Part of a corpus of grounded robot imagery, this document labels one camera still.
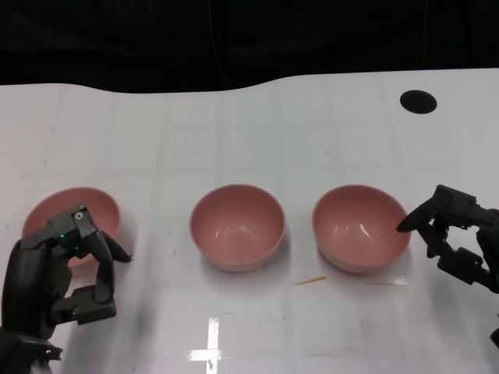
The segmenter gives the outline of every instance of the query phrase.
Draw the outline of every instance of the bowl rim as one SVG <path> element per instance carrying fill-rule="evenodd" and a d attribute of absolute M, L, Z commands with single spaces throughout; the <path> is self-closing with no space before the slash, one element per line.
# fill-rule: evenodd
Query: bowl rim
<path fill-rule="evenodd" d="M 95 192 L 98 192 L 104 196 L 106 196 L 107 198 L 109 198 L 112 203 L 116 206 L 116 210 L 118 212 L 118 223 L 116 224 L 116 230 L 115 232 L 113 233 L 113 235 L 111 235 L 111 233 L 108 233 L 109 236 L 111 236 L 112 238 L 116 238 L 118 236 L 118 233 L 119 233 L 119 229 L 121 227 L 121 223 L 122 223 L 122 211 L 121 209 L 119 208 L 119 205 L 118 205 L 118 202 L 116 202 L 115 198 L 112 197 L 110 194 L 108 194 L 107 192 L 101 190 L 101 189 L 96 189 L 94 187 L 84 187 L 84 186 L 80 186 L 80 187 L 69 187 L 68 189 L 61 189 L 60 191 L 57 191 L 57 192 L 54 192 L 52 193 L 51 195 L 45 197 L 44 199 L 42 199 L 37 205 L 34 206 L 34 208 L 28 213 L 28 215 L 26 216 L 26 219 L 24 220 L 24 223 L 23 223 L 23 228 L 21 230 L 21 237 L 23 238 L 25 236 L 25 228 L 26 228 L 26 223 L 28 221 L 28 219 L 31 217 L 31 214 L 33 214 L 33 212 L 38 209 L 38 207 L 45 203 L 45 201 L 51 199 L 52 197 L 54 197 L 55 195 L 58 195 L 60 193 L 64 193 L 64 192 L 68 192 L 68 191 L 72 191 L 74 189 L 89 189 L 89 190 L 93 190 Z"/>
<path fill-rule="evenodd" d="M 317 243 L 325 250 L 327 251 L 328 253 L 330 253 L 332 256 L 336 257 L 336 255 L 329 250 L 329 246 L 326 246 L 324 245 L 324 243 L 320 240 L 319 238 L 319 235 L 317 234 L 317 231 L 316 231 L 316 228 L 315 228 L 315 224 L 314 224 L 314 220 L 315 220 L 315 215 L 316 215 L 316 212 L 317 212 L 317 208 L 320 204 L 320 202 L 326 197 L 328 196 L 329 194 L 333 193 L 333 192 L 336 192 L 340 189 L 350 189 L 351 187 L 362 187 L 362 188 L 365 188 L 365 189 L 370 189 L 372 191 L 376 191 L 376 192 L 380 192 L 382 193 L 383 195 L 387 196 L 388 198 L 390 198 L 391 200 L 393 200 L 395 202 L 395 204 L 397 204 L 397 206 L 402 210 L 402 212 L 407 216 L 407 211 L 404 209 L 404 207 L 400 204 L 400 202 L 394 198 L 392 195 L 390 195 L 388 192 L 385 192 L 383 191 L 382 189 L 378 189 L 376 187 L 373 187 L 372 185 L 357 185 L 357 184 L 348 184 L 348 185 L 340 185 L 338 187 L 335 187 L 333 189 L 330 189 L 329 191 L 327 191 L 325 194 L 323 194 L 316 202 L 315 206 L 313 207 L 313 211 L 312 211 L 312 230 L 313 230 L 313 236 L 315 237 L 315 239 L 317 240 Z M 359 266 L 359 267 L 362 267 L 362 268 L 372 268 L 372 267 L 379 267 L 379 266 L 387 266 L 391 263 L 393 263 L 398 257 L 400 257 L 400 255 L 409 247 L 409 243 L 411 242 L 411 236 L 412 236 L 412 233 L 411 232 L 407 232 L 405 234 L 408 234 L 407 235 L 407 239 L 405 240 L 405 244 L 402 248 L 402 250 L 400 251 L 400 253 L 394 257 L 391 261 L 387 262 L 387 263 L 379 263 L 379 264 L 374 264 L 374 265 L 359 265 L 358 263 L 352 263 L 350 261 L 346 261 L 346 260 L 343 260 L 343 259 L 339 259 L 340 261 L 342 261 L 343 263 L 346 263 L 348 265 L 352 265 L 352 266 Z"/>
<path fill-rule="evenodd" d="M 205 251 L 203 251 L 200 247 L 200 245 L 196 242 L 196 239 L 194 239 L 194 235 L 193 235 L 193 217 L 194 217 L 194 213 L 196 212 L 198 206 L 211 194 L 221 190 L 221 189 L 230 189 L 230 188 L 234 188 L 234 187 L 250 187 L 251 189 L 256 189 L 260 192 L 263 192 L 265 193 L 266 195 L 270 196 L 274 201 L 275 203 L 278 205 L 278 208 L 279 210 L 281 211 L 281 215 L 282 215 L 282 233 L 281 233 L 281 236 L 279 237 L 279 239 L 277 240 L 277 242 L 275 243 L 275 245 L 271 248 L 270 251 L 266 252 L 265 254 L 263 254 L 262 256 L 260 257 L 257 257 L 256 259 L 252 259 L 250 261 L 245 261 L 243 263 L 231 263 L 231 262 L 228 262 L 228 261 L 223 261 L 223 260 L 220 260 L 218 259 L 217 257 L 214 257 L 208 253 L 206 253 Z M 209 191 L 207 194 L 205 194 L 203 197 L 201 197 L 199 199 L 199 201 L 196 203 L 196 205 L 194 206 L 191 214 L 190 214 L 190 218 L 189 218 L 189 233 L 190 233 L 190 237 L 191 239 L 193 240 L 194 242 L 194 245 L 197 247 L 197 249 L 201 252 L 201 254 L 203 256 L 206 256 L 208 259 L 210 259 L 211 261 L 213 262 L 216 262 L 216 263 L 223 263 L 224 265 L 234 265 L 234 266 L 241 266 L 241 265 L 250 265 L 250 264 L 253 264 L 253 263 L 257 263 L 263 259 L 266 259 L 268 256 L 271 256 L 275 251 L 277 251 L 279 245 L 282 243 L 282 240 L 284 239 L 285 237 L 285 233 L 286 233 L 286 215 L 284 213 L 284 210 L 282 209 L 282 206 L 281 204 L 279 203 L 279 201 L 276 199 L 276 197 L 274 195 L 272 195 L 270 192 L 268 192 L 266 189 L 262 189 L 261 187 L 257 187 L 255 185 L 248 185 L 248 184 L 245 184 L 245 183 L 235 183 L 235 184 L 231 184 L 231 185 L 223 185 L 221 187 L 217 187 L 216 189 L 212 189 L 211 191 Z"/>

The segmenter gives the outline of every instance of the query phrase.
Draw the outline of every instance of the black cable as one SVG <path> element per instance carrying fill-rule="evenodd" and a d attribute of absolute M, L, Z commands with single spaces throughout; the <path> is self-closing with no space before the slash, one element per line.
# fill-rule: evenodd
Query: black cable
<path fill-rule="evenodd" d="M 426 52 L 428 49 L 428 16 L 430 14 L 430 0 L 424 2 L 423 16 L 423 67 L 426 67 Z"/>
<path fill-rule="evenodd" d="M 224 79 L 225 84 L 227 84 L 228 88 L 230 90 L 232 90 L 234 87 L 232 86 L 232 83 L 229 80 L 229 78 L 225 75 L 224 69 L 221 67 L 220 58 L 218 57 L 217 46 L 215 44 L 215 36 L 214 36 L 214 30 L 213 30 L 212 10 L 213 10 L 212 2 L 211 2 L 211 0 L 208 0 L 208 16 L 210 18 L 209 20 L 210 20 L 211 46 L 213 47 L 213 53 L 215 55 L 215 62 L 217 63 L 218 70 L 220 71 L 220 74 L 221 74 L 222 78 Z"/>

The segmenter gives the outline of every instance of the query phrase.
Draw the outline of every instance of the grid line on table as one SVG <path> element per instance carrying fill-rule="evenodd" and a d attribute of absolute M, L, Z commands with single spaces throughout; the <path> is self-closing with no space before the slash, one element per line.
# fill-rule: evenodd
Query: grid line on table
<path fill-rule="evenodd" d="M 220 102 L 220 97 L 218 97 L 218 100 L 216 102 L 217 105 L 217 110 L 216 110 L 216 119 L 215 119 L 215 178 L 214 178 L 214 187 L 222 187 L 224 182 L 223 182 L 223 170 L 224 170 L 224 148 L 225 148 L 225 138 L 224 138 L 224 131 L 225 131 L 225 123 L 222 122 L 222 110 L 221 110 L 221 102 Z"/>
<path fill-rule="evenodd" d="M 54 108 L 55 113 L 52 115 L 52 124 L 51 124 L 51 130 L 53 130 L 55 132 L 58 128 L 59 121 L 61 120 L 62 109 L 63 109 L 64 105 L 66 104 L 66 98 L 67 98 L 66 91 L 67 90 L 68 90 L 68 86 L 66 86 L 66 85 L 62 85 L 59 89 L 59 93 L 58 93 L 59 99 L 56 101 L 57 104 L 55 105 L 55 108 Z M 47 157 L 51 151 L 51 147 L 54 145 L 54 141 L 55 141 L 54 136 L 48 137 L 48 139 L 45 143 L 45 147 L 40 152 L 40 162 L 41 162 L 41 160 L 47 160 Z M 44 166 L 41 168 L 41 172 L 34 173 L 34 178 L 33 178 L 32 185 L 30 187 L 30 191 L 27 193 L 26 200 L 24 201 L 24 204 L 23 204 L 23 208 L 22 208 L 23 212 L 27 212 L 27 213 L 30 212 L 30 209 L 31 209 L 30 204 L 37 203 L 37 202 L 32 201 L 32 196 L 36 195 L 38 187 L 41 183 L 41 180 L 43 179 L 43 177 L 45 176 L 46 173 L 47 173 L 46 161 L 44 161 Z"/>
<path fill-rule="evenodd" d="M 273 94 L 273 118 L 274 118 L 274 145 L 277 150 L 278 161 L 276 163 L 276 175 L 278 175 L 277 188 L 279 194 L 284 198 L 285 196 L 285 186 L 284 186 L 284 173 L 281 167 L 285 162 L 283 160 L 284 152 L 282 149 L 282 126 L 281 126 L 281 116 L 279 111 L 279 81 L 275 81 L 272 84 Z M 295 331 L 293 329 L 293 316 L 292 316 L 292 296 L 290 286 L 285 285 L 281 291 L 282 298 L 282 352 L 285 365 L 285 372 L 288 374 L 296 373 L 296 347 L 295 347 Z"/>
<path fill-rule="evenodd" d="M 334 132 L 331 138 L 334 141 L 335 149 L 338 150 L 338 168 L 334 170 L 338 170 L 338 179 L 340 183 L 344 183 L 346 179 L 345 160 L 343 158 L 342 142 L 340 141 L 340 134 L 338 131 L 338 118 L 334 112 L 334 107 L 332 103 L 331 84 L 333 83 L 329 79 L 329 76 L 323 76 L 323 77 L 324 79 L 322 79 L 321 82 L 326 101 L 327 128 L 331 129 Z"/>
<path fill-rule="evenodd" d="M 116 169 L 108 169 L 108 170 L 101 170 L 101 171 L 45 171 L 45 172 L 40 172 L 40 171 L 34 171 L 34 172 L 26 172 L 20 175 L 21 178 L 39 178 L 42 175 L 44 177 L 48 178 L 57 178 L 57 177 L 71 177 L 74 175 L 98 175 L 99 177 L 101 176 L 140 176 L 140 175 L 151 175 L 156 174 L 157 168 L 155 169 L 143 169 L 143 168 L 131 168 L 127 170 L 116 170 Z M 163 170 L 160 171 L 161 176 L 169 176 L 169 175 L 197 175 L 197 174 L 214 174 L 217 169 L 215 168 L 208 168 L 208 169 L 198 169 L 198 168 L 191 168 L 191 169 L 169 169 L 169 170 Z M 268 167 L 268 168 L 262 168 L 262 167 L 246 167 L 246 168 L 237 168 L 237 167 L 232 167 L 232 168 L 224 168 L 225 173 L 237 173 L 237 174 L 254 174 L 257 172 L 263 172 L 263 173 L 272 173 L 274 172 L 275 168 L 273 167 Z M 388 166 L 383 166 L 380 165 L 376 168 L 373 168 L 372 166 L 362 166 L 362 165 L 351 165 L 346 167 L 340 167 L 339 165 L 336 166 L 318 166 L 318 167 L 307 167 L 307 168 L 289 168 L 285 171 L 285 175 L 287 174 L 293 174 L 293 173 L 300 173 L 301 171 L 323 171 L 323 172 L 328 172 L 328 171 L 400 171 L 401 167 L 400 166 L 394 166 L 394 165 L 388 165 Z M 412 171 L 442 171 L 442 168 L 436 166 L 434 168 L 429 168 L 426 166 L 415 166 L 411 168 Z"/>
<path fill-rule="evenodd" d="M 165 162 L 166 137 L 168 136 L 168 131 L 170 129 L 170 123 L 167 120 L 168 109 L 169 109 L 168 95 L 165 95 L 163 103 L 163 114 L 162 114 L 163 126 L 161 127 L 159 134 L 160 139 L 159 139 L 159 145 L 157 147 L 157 162 L 156 162 L 156 169 L 154 171 L 153 189 L 150 198 L 150 214 L 148 214 L 148 217 L 152 217 L 153 219 L 157 216 L 159 210 L 159 202 L 161 200 L 161 190 L 163 188 L 162 171 L 164 169 L 164 162 Z"/>
<path fill-rule="evenodd" d="M 98 150 L 98 156 L 97 156 L 97 165 L 95 167 L 95 172 L 94 174 L 94 183 L 100 184 L 103 173 L 101 172 L 102 168 L 104 167 L 104 156 L 106 152 L 106 146 L 110 143 L 110 140 L 115 133 L 115 129 L 113 128 L 113 123 L 116 118 L 116 106 L 117 106 L 117 100 L 118 98 L 116 95 L 112 95 L 110 99 L 110 108 L 108 109 L 107 113 L 107 120 L 106 120 L 106 125 L 102 131 L 102 142 L 99 146 Z"/>

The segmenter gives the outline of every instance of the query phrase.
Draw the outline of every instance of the pink bowl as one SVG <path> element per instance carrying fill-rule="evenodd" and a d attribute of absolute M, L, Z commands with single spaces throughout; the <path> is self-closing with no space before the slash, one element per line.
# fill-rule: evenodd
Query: pink bowl
<path fill-rule="evenodd" d="M 252 185 L 227 185 L 208 193 L 190 216 L 190 234 L 215 266 L 248 271 L 262 266 L 285 235 L 285 215 L 267 191 Z"/>
<path fill-rule="evenodd" d="M 91 187 L 64 189 L 43 199 L 36 205 L 24 221 L 22 236 L 43 228 L 48 219 L 57 213 L 75 206 L 84 205 L 90 211 L 95 224 L 113 239 L 116 239 L 121 221 L 118 203 L 106 192 Z M 94 260 L 92 255 L 78 259 L 73 257 L 69 267 L 76 269 Z"/>
<path fill-rule="evenodd" d="M 393 263 L 409 245 L 410 233 L 396 230 L 407 213 L 392 196 L 367 185 L 327 192 L 313 209 L 317 247 L 350 273 L 374 273 Z"/>

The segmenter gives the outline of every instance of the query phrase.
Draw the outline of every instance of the brown smudge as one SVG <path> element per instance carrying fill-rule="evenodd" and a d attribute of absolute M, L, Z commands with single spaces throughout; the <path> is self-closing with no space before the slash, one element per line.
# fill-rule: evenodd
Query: brown smudge
<path fill-rule="evenodd" d="M 294 284 L 292 284 L 292 286 L 299 286 L 301 284 L 308 284 L 308 283 L 313 283 L 313 282 L 325 281 L 326 279 L 327 279 L 327 277 L 325 275 L 322 275 L 322 276 L 317 277 L 317 278 L 305 280 L 304 282 L 294 283 Z"/>

